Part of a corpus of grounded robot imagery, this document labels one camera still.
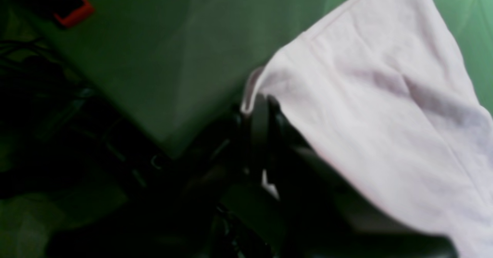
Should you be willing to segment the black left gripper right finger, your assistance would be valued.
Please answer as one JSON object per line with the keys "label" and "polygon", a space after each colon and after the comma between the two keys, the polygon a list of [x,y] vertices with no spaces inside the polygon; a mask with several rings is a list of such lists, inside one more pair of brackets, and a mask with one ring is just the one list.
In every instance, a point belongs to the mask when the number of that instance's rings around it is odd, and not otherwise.
{"label": "black left gripper right finger", "polygon": [[269,96],[267,179],[287,218],[283,258],[456,258],[443,236],[384,215],[314,152]]}

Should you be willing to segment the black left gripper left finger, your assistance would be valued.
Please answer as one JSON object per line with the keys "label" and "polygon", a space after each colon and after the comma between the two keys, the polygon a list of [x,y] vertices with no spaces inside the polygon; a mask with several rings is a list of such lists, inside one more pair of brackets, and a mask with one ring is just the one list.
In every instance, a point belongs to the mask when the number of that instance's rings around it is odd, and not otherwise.
{"label": "black left gripper left finger", "polygon": [[245,179],[237,105],[206,126],[141,196],[81,228],[56,232],[48,258],[264,258],[266,243],[221,204]]}

